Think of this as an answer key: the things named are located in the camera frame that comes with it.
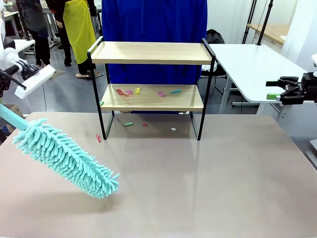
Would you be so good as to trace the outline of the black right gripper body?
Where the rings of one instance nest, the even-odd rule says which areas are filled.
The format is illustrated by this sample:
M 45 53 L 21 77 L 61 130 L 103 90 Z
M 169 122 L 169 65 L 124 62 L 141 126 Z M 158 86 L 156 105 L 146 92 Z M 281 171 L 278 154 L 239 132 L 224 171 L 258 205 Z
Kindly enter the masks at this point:
M 299 86 L 300 103 L 305 101 L 317 102 L 317 78 L 312 72 L 304 73 Z

